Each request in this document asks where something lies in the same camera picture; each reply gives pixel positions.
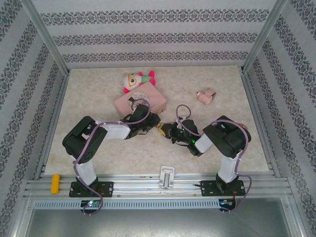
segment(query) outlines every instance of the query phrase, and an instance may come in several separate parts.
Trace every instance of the work surface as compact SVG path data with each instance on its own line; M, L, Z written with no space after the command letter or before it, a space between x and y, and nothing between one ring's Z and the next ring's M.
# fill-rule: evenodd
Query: work surface
M176 107L186 104L199 132L221 115L243 123L252 140L238 170L268 171L238 68L216 66L72 69L45 174L75 174L73 160L62 146L63 138L87 115L99 121L121 119L114 101L124 95L122 78L139 71L146 75L150 70L155 72L156 88L167 99L167 109L159 115L162 122L174 122ZM206 106L196 92L208 87L217 94ZM187 114L185 108L179 109L180 116ZM104 140L93 164L97 174L157 174L162 165L174 166L176 173L206 173L219 170L221 157L215 147L194 157L187 148L171 144L153 128L147 135L129 140Z

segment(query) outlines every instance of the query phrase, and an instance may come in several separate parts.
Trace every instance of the patterned wallpaper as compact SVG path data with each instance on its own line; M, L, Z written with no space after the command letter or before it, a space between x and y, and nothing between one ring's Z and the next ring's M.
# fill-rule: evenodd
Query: patterned wallpaper
M248 74L308 236L316 236L315 16L313 1L289 1Z
M242 65L276 0L34 0L69 68Z
M18 0L0 0L0 237L33 179L63 76Z

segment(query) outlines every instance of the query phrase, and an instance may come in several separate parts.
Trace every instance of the mounting plate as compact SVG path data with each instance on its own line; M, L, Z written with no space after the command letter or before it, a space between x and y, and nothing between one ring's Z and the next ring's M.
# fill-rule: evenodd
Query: mounting plate
M202 180L200 182L202 197L214 197L214 196L233 196L233 190L236 191L236 196L244 196L245 195L245 186L243 185L242 180L237 180L235 185L222 193L217 187L216 187L216 181L215 180Z
M98 182L96 191L104 198L111 198L113 194L113 182ZM98 196L87 190L79 182L72 182L69 191L69 197L71 198L97 198Z
M160 171L159 188L172 190L174 182L175 168L173 166L163 165Z

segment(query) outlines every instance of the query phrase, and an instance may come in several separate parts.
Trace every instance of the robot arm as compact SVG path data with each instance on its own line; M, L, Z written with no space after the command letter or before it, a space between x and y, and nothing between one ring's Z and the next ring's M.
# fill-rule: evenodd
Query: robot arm
M107 122L102 126L99 126L92 135L89 145L79 162L77 160L81 155L93 129L95 129L95 127L101 122L95 121L89 116L85 116L67 134L63 140L63 146L65 147L67 153L71 155L75 161L77 161L74 162L74 168L78 175L77 184L81 186L81 189L90 193L78 178L80 178L91 189L95 191L97 190L99 184L91 159L94 157L104 139L130 139L136 136L139 132L142 132L143 134L147 133L160 122L159 116L157 114L152 114L148 110L149 108L147 106L139 104L132 115L127 115L121 121Z
M194 134L198 133L193 120L183 120L182 124ZM171 139L172 143L185 143L194 156L199 157L216 146L222 153L221 167L216 176L216 186L221 193L230 192L231 187L238 181L239 158L245 146L251 141L251 136L245 127L241 127L226 116L221 116L216 123L213 122L204 128L204 133L200 137L188 132L177 122L165 123L158 129L165 138Z

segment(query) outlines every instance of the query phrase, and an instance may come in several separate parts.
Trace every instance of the stuffed toy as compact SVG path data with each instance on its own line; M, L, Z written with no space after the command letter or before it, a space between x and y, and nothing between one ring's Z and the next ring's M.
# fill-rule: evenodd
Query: stuffed toy
M124 77L123 86L124 86L124 93L128 93L131 90L139 87L140 85L150 81L151 84L155 85L155 73L154 71L150 71L147 76L144 76L142 72L139 74L128 74Z

